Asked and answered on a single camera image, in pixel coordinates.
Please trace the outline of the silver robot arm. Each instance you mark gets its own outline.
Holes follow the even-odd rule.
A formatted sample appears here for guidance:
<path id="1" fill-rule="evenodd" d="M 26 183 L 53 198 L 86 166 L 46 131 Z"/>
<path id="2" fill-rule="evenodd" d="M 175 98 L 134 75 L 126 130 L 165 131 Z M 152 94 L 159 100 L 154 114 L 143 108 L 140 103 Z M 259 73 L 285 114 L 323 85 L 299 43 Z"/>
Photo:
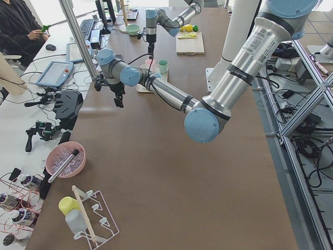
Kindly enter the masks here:
<path id="1" fill-rule="evenodd" d="M 143 31 L 138 33 L 137 38 L 140 39 L 142 36 L 146 36 L 146 42 L 149 44 L 149 59 L 153 59 L 155 43 L 157 41 L 157 25 L 162 26 L 168 34 L 175 37 L 182 26 L 188 24 L 194 16 L 199 15 L 203 10 L 203 0 L 185 2 L 188 4 L 188 7 L 173 19 L 162 8 L 148 8 L 145 10 L 146 23 Z"/>
<path id="2" fill-rule="evenodd" d="M 231 109 L 283 41 L 303 36 L 305 20 L 316 1 L 267 1 L 254 20 L 254 28 L 214 90 L 198 101 L 164 81 L 159 74 L 133 67 L 116 58 L 111 49 L 97 54 L 109 84 L 142 85 L 167 104 L 186 114 L 187 135 L 199 143 L 214 140 L 231 117 Z"/>

